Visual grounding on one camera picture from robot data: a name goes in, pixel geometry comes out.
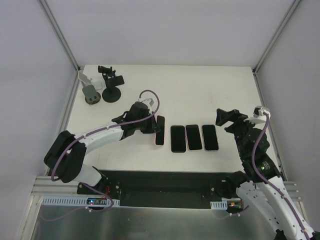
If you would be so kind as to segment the silver folding phone stand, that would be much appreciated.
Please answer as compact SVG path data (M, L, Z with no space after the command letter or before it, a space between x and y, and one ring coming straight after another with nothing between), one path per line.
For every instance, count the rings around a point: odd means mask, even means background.
M82 85L84 87L89 86L89 85L93 85L93 87L98 91L101 90L103 88L103 83L101 80L99 79L92 79L92 78L88 78L85 74L83 74L82 72L78 72L77 73L77 77L78 80L80 82L82 82Z

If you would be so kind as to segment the white-cased phone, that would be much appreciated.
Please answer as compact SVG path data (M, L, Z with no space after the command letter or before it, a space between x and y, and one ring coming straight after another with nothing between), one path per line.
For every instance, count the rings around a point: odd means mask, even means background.
M200 151L203 149L200 129L197 124L186 125L186 139L189 151Z

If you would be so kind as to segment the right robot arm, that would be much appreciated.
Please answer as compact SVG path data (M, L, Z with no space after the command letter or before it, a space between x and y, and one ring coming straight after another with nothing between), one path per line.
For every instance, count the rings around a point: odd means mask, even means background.
M264 219L276 240L318 240L320 233L299 212L278 167L267 154L270 118L270 111L263 106L256 106L252 117L237 109L216 110L216 126L231 123L224 130L233 134L243 167L243 171L226 177L220 196L238 196L247 209Z

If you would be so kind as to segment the black phone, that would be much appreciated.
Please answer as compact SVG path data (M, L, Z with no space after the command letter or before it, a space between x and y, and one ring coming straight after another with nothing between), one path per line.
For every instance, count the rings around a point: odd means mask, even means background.
M170 143L173 153L186 152L186 132L183 125L172 125L170 127Z

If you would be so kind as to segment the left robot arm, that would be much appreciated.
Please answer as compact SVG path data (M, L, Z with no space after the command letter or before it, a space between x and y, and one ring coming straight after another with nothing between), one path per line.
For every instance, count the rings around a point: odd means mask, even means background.
M102 146L122 141L135 131L157 133L160 129L155 113L160 104L152 110L151 101L149 98L135 102L128 111L94 130L78 134L67 130L59 133L44 157L44 163L51 170L51 181L76 181L88 185L94 194L102 194L106 188L103 174L95 167L84 164L85 156Z

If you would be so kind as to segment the black round-base phone mount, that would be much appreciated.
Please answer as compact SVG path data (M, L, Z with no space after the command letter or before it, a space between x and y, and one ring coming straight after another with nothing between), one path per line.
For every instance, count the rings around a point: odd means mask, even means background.
M114 103L118 101L121 97L121 90L118 88L118 86L112 87L109 82L110 78L118 76L116 75L116 70L113 70L112 66L104 67L102 65L99 65L97 70L100 74L102 74L106 86L102 92L103 100L107 103Z

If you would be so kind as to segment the pink-cased phone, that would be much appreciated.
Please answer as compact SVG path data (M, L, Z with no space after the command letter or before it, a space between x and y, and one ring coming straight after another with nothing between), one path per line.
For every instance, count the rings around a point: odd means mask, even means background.
M165 117L158 115L156 122L159 127L159 131L156 133L155 136L155 144L157 146L163 146L165 142Z

